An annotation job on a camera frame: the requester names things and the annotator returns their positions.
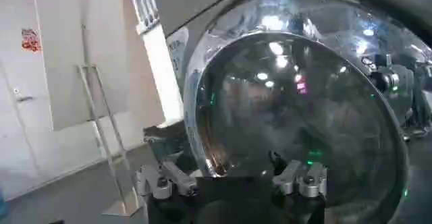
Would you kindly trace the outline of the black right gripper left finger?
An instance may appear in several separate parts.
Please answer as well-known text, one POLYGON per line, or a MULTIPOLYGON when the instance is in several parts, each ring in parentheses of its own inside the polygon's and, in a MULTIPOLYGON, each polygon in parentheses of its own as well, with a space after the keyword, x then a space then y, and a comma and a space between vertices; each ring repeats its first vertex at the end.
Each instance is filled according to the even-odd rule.
POLYGON ((136 171, 138 193, 155 199, 168 199, 176 188, 181 196, 193 196, 198 189, 195 177, 184 173, 174 162, 163 161, 157 166, 143 165, 136 171))

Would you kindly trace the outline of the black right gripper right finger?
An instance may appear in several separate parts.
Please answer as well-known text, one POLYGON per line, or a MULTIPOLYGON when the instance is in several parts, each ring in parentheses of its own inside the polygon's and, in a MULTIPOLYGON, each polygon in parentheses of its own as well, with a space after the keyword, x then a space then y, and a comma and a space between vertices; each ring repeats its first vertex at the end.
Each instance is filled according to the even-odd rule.
POLYGON ((304 198, 327 197, 327 168, 321 163, 311 164, 293 159, 284 160, 276 152, 269 152, 273 166, 272 195, 286 197, 298 194, 304 198))

